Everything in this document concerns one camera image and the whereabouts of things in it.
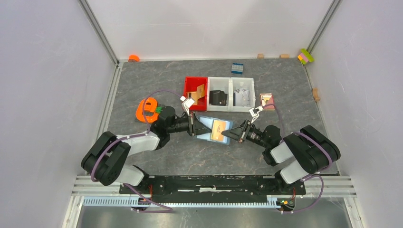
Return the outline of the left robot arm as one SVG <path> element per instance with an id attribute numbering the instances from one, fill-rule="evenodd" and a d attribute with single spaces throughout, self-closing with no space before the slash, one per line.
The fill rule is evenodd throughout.
<path id="1" fill-rule="evenodd" d="M 81 167 L 92 181 L 108 186 L 114 182 L 129 184 L 137 193 L 149 189 L 147 173 L 135 165 L 127 165 L 130 155 L 163 148 L 172 133 L 187 132 L 189 136 L 211 133 L 193 112 L 177 116 L 171 106 L 163 107 L 149 131 L 132 135 L 102 133 L 84 156 Z"/>

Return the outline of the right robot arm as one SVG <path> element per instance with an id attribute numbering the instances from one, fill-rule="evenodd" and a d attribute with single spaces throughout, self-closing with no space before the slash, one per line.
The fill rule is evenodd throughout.
<path id="1" fill-rule="evenodd" d="M 240 126 L 222 132 L 222 135 L 242 143 L 249 141 L 264 148 L 265 162 L 279 165 L 291 158 L 295 160 L 275 173 L 277 192 L 286 194 L 298 180 L 307 180 L 328 169 L 340 159 L 339 148 L 311 125 L 282 138 L 280 128 L 268 125 L 264 131 L 246 120 Z"/>

